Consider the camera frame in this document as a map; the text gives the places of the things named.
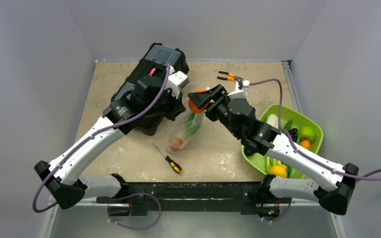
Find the clear zip top bag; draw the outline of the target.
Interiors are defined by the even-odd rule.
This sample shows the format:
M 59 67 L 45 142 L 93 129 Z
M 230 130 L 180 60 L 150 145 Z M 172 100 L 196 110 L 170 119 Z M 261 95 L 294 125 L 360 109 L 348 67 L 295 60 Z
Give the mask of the clear zip top bag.
M 174 121 L 168 122 L 167 142 L 170 138 L 174 138 L 174 137 L 181 138 L 183 141 L 183 145 L 182 145 L 182 149 L 180 151 L 182 151 L 186 147 L 186 145 L 193 139 L 193 137 L 198 133 L 197 132 L 195 135 L 190 135 L 190 136 L 185 135 L 185 121 L 188 118 L 188 116 L 190 115 L 190 113 L 193 113 L 189 108 L 188 102 L 189 102 L 188 97 L 185 97 L 183 99 L 183 106 L 185 107 L 185 111 L 183 113 L 179 114 Z M 173 151 L 169 150 L 167 148 L 167 145 L 166 145 L 166 149 L 169 153 L 180 152 L 180 151 L 173 152 Z

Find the green bok choy toy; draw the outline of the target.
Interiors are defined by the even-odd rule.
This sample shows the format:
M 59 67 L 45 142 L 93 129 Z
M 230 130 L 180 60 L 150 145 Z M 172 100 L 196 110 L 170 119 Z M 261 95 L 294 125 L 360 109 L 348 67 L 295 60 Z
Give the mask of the green bok choy toy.
M 195 135 L 202 125 L 202 117 L 199 114 L 190 113 L 185 121 L 185 135 Z

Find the red apple toy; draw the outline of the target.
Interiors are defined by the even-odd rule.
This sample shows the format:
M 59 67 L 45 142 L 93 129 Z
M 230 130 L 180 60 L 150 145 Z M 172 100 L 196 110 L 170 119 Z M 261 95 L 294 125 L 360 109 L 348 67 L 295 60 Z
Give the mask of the red apple toy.
M 179 137 L 170 138 L 167 142 L 167 148 L 173 152 L 178 152 L 182 149 L 183 141 Z

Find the orange tangerine toy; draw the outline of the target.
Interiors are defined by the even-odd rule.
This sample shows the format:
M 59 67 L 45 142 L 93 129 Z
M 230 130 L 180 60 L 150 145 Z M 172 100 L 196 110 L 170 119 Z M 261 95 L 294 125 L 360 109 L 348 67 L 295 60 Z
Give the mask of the orange tangerine toy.
M 196 92 L 188 93 L 188 105 L 190 110 L 195 114 L 202 113 L 211 101 L 209 96 L 209 89 L 201 89 Z

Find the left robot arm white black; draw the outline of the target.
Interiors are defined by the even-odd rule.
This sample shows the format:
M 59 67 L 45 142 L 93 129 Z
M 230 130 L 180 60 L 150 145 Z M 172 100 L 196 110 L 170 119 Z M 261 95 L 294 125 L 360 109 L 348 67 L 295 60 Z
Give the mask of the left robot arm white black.
M 84 170 L 109 146 L 133 129 L 153 135 L 162 118 L 174 120 L 185 108 L 182 89 L 188 84 L 182 72 L 165 78 L 145 75 L 127 80 L 115 93 L 96 123 L 67 151 L 50 162 L 39 161 L 34 169 L 62 209 L 89 197 L 110 197 L 124 202 L 128 189 L 118 175 L 87 177 Z

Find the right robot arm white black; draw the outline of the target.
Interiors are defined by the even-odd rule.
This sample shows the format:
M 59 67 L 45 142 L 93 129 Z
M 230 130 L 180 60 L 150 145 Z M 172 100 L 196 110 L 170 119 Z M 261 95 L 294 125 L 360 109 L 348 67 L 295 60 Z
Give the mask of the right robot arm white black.
M 318 202 L 331 213 L 346 214 L 356 186 L 354 177 L 359 172 L 356 165 L 332 162 L 294 144 L 284 130 L 258 120 L 246 98 L 229 96 L 220 84 L 189 93 L 188 98 L 192 112 L 220 121 L 251 152 L 275 158 L 309 177 L 302 180 L 267 175 L 258 189 L 263 201 L 300 198 Z

